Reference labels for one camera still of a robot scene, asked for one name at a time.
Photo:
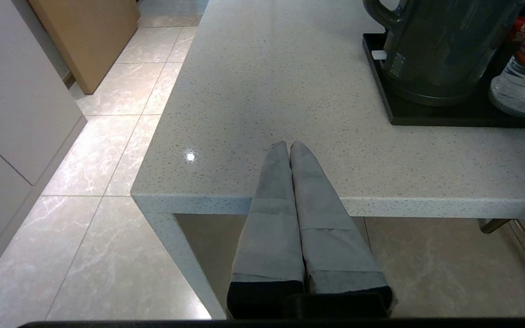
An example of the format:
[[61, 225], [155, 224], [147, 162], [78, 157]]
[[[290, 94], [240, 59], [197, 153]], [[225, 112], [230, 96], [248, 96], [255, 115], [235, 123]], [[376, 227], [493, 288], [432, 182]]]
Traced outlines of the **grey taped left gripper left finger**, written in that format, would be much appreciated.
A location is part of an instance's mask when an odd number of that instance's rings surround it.
[[305, 266], [286, 143], [271, 145], [240, 233], [227, 291], [233, 319], [279, 319], [305, 291]]

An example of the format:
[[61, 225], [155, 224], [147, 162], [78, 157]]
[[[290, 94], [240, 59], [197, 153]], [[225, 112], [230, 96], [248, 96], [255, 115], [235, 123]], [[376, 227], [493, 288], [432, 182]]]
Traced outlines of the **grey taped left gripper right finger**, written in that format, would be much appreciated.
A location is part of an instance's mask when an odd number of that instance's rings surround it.
[[290, 148], [302, 251], [313, 295], [335, 297], [329, 307], [353, 316], [387, 318], [394, 293], [370, 247], [313, 152]]

